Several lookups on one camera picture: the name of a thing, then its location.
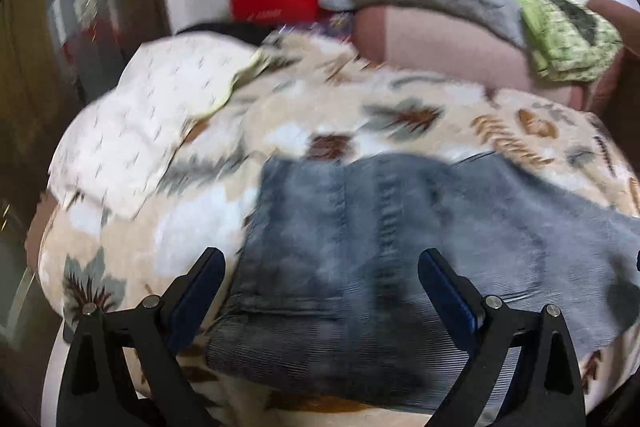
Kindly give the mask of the dark wooden wardrobe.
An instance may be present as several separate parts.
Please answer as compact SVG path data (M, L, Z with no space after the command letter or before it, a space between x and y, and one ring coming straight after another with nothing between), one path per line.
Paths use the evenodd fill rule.
M169 34L164 0L1 0L1 200L28 215L79 109Z

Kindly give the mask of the leaf pattern beige blanket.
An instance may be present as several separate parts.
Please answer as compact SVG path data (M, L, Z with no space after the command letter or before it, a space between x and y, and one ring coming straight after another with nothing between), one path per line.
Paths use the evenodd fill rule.
M289 35L277 49L258 49L260 64L193 127L133 218L86 196L66 208L55 199L39 245L44 295L70 326L90 303L114 312L166 291L204 249L220 249L224 281L178 361L226 426L408 426L434 412L283 391L207 365L209 329L229 295L272 158L349 165L402 154L454 165L496 154L639 222L638 176L592 114L523 91L372 66L332 39ZM582 395L594 409L638 373L639 314L608 345L577 358Z

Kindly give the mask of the green patterned folded cloth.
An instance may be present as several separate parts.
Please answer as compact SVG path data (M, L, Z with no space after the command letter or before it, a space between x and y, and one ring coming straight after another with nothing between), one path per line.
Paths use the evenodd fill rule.
M530 58L539 77L553 82L599 80L623 47L618 30L574 0L516 0Z

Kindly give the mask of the white patterned pillow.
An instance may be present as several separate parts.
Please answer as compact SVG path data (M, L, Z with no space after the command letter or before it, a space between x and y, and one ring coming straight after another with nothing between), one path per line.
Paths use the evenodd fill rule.
M85 107L58 143L48 181L58 205L86 196L133 218L193 127L221 109L264 56L207 31L142 44L117 86Z

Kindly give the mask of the grey blue denim pants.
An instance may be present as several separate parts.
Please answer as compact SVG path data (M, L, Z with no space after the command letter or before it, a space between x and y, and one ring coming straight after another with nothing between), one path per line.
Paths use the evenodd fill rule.
M639 314L638 220L499 155L272 158L207 365L283 391L434 411L465 356L419 282L428 248L516 309L558 305L578 355Z

